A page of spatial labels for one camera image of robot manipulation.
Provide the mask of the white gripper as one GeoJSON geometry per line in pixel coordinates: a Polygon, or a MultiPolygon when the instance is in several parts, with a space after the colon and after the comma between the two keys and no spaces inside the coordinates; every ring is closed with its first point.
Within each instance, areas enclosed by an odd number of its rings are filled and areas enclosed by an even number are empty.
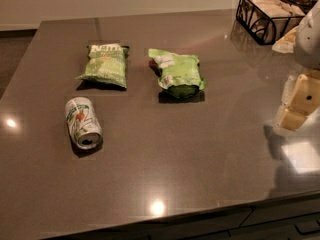
{"type": "Polygon", "coordinates": [[[320,1],[298,25],[294,55],[300,65],[315,70],[290,75],[284,85],[276,125],[289,131],[298,130],[320,107],[320,1]]]}

